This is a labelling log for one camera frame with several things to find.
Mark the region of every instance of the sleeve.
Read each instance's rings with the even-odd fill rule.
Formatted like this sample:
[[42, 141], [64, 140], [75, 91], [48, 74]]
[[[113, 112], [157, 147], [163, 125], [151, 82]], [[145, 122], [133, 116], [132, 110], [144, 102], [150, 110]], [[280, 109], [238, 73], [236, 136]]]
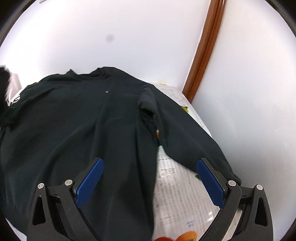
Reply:
[[196, 172], [196, 162], [206, 158], [226, 180], [241, 180], [233, 173], [218, 144], [177, 103], [155, 86], [147, 86], [139, 99], [141, 111], [150, 111], [159, 130], [159, 142], [175, 161]]

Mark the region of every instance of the black long-sleeve shirt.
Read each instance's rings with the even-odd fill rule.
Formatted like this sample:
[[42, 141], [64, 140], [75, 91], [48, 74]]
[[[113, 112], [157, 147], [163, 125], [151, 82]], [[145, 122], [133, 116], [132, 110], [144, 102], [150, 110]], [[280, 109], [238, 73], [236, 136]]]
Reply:
[[25, 234], [38, 183], [74, 179], [94, 157], [104, 160], [104, 173], [82, 211], [102, 241], [151, 241], [159, 145], [192, 171], [205, 157], [241, 183], [216, 142], [179, 105], [116, 68], [70, 70], [32, 84], [7, 107], [0, 126], [0, 209]]

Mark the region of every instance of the blue gripper pad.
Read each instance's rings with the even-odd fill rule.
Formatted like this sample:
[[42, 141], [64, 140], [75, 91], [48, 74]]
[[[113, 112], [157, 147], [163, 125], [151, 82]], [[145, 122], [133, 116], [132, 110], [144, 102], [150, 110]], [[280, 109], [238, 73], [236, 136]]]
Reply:
[[202, 160], [197, 161], [196, 171], [200, 176], [200, 179], [205, 186], [205, 189], [207, 190], [213, 204], [222, 209], [225, 204], [224, 190], [220, 186], [219, 182]]
[[102, 159], [99, 159], [77, 188], [75, 203], [78, 208], [87, 203], [96, 184], [103, 174], [103, 170], [104, 162]]

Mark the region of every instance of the metal screw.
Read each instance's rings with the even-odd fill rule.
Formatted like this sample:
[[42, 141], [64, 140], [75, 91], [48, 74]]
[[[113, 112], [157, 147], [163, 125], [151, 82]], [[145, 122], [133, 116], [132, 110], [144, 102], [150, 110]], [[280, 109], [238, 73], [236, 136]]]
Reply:
[[258, 190], [263, 190], [263, 186], [260, 185], [260, 184], [258, 184], [256, 187], [257, 187]]
[[39, 184], [38, 184], [38, 188], [39, 188], [39, 189], [41, 189], [41, 188], [43, 188], [43, 187], [44, 187], [44, 183], [39, 183]]
[[66, 186], [70, 186], [72, 183], [73, 181], [71, 179], [68, 179], [67, 181], [65, 181]]
[[230, 180], [230, 181], [228, 182], [228, 184], [229, 184], [229, 186], [234, 187], [237, 183], [236, 183], [235, 181], [233, 181], [233, 180]]

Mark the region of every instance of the orange object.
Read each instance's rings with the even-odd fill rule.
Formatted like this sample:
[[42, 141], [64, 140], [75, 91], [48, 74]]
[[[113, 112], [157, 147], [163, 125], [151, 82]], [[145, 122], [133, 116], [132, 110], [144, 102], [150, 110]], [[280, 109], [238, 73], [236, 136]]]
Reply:
[[189, 231], [179, 236], [176, 241], [196, 241], [197, 235], [194, 231]]
[[155, 239], [154, 241], [174, 241], [174, 240], [166, 238], [166, 237], [161, 237], [161, 238]]

